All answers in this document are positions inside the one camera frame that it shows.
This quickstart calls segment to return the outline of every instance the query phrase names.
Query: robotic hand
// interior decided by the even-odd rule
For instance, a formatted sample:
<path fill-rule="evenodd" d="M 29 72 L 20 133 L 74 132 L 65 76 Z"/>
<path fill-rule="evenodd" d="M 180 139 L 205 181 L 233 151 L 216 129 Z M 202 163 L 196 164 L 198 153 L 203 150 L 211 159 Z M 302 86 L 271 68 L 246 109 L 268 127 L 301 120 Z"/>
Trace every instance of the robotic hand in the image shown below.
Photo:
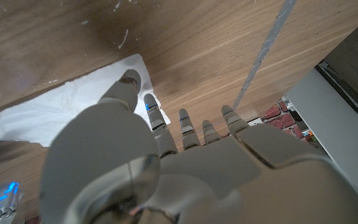
<path fill-rule="evenodd" d="M 153 96 L 152 131 L 133 113 L 128 70 L 56 137 L 40 189 L 44 224 L 358 223 L 358 194 L 324 155 L 283 131 L 249 127 L 230 106 L 230 136 L 203 122 L 205 146 L 180 110 L 178 153 Z"/>
<path fill-rule="evenodd" d="M 24 195 L 19 183 L 11 182 L 0 186 L 0 224 L 10 224 L 16 216 L 16 207 Z"/>

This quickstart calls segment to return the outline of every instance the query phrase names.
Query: white panel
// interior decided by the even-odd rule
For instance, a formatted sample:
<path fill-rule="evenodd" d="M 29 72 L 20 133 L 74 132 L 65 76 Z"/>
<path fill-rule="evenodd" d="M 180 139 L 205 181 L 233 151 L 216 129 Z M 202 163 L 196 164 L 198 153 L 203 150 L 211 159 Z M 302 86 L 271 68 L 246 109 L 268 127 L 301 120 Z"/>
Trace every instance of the white panel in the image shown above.
<path fill-rule="evenodd" d="M 257 125 L 257 124 L 263 124 L 263 121 L 260 118 L 257 118 L 255 120 L 252 120 L 252 121 L 248 122 L 249 126 L 254 126 L 254 125 Z"/>
<path fill-rule="evenodd" d="M 358 114 L 316 69 L 296 84 L 287 97 L 358 189 Z"/>

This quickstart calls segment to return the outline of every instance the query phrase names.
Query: blue led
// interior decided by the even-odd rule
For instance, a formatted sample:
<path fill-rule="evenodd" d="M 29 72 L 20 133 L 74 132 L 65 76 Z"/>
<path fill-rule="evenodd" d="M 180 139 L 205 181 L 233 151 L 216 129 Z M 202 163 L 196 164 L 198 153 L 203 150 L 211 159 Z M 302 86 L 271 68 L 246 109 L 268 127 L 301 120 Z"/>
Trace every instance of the blue led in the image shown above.
<path fill-rule="evenodd" d="M 17 189 L 19 188 L 19 183 L 16 184 L 16 187 L 15 187 L 15 191 L 13 191 L 13 194 L 16 194 L 17 193 Z"/>
<path fill-rule="evenodd" d="M 4 194 L 9 193 L 13 190 L 13 187 L 15 186 L 15 182 L 12 182 L 11 184 L 9 184 L 9 186 L 7 186 L 7 190 L 4 191 Z"/>
<path fill-rule="evenodd" d="M 189 117 L 187 116 L 186 118 L 182 118 L 182 119 L 180 119 L 179 121 L 183 121 L 184 119 L 187 119 L 187 118 L 189 118 Z"/>
<path fill-rule="evenodd" d="M 5 198 L 7 198 L 7 195 L 3 195 L 0 197 L 0 200 L 4 200 Z"/>

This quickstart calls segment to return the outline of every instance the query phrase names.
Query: white tissue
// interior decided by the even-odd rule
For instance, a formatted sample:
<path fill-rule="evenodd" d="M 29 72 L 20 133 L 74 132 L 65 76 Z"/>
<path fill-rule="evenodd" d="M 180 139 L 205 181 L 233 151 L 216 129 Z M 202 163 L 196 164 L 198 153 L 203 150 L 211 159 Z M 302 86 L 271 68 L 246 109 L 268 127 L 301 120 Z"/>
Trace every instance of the white tissue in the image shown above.
<path fill-rule="evenodd" d="M 141 116 L 150 127 L 143 97 L 150 93 L 158 105 L 161 104 L 154 95 L 142 56 L 135 54 L 1 111 L 0 140 L 37 142 L 49 147 L 60 130 L 85 108 L 96 104 L 127 69 L 134 69 L 140 74 L 142 86 L 135 114 Z M 163 110 L 161 113 L 165 122 L 170 124 Z"/>

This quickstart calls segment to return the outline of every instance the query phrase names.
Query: wooden table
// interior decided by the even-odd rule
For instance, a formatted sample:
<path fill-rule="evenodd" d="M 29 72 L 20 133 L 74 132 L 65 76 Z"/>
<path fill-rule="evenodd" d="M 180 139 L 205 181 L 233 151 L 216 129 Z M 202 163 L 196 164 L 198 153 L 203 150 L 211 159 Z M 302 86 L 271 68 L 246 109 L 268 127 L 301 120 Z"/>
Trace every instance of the wooden table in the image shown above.
<path fill-rule="evenodd" d="M 209 119 L 224 134 L 221 107 L 239 94 L 282 4 L 0 0 L 0 111 L 140 53 L 178 147 L 180 108 L 188 110 L 198 131 Z M 237 113 L 246 120 L 258 117 L 357 26 L 358 1 L 299 0 Z M 38 144 L 0 142 L 0 183 L 21 182 L 27 218 L 36 214 L 33 186 L 38 187 L 46 153 Z"/>

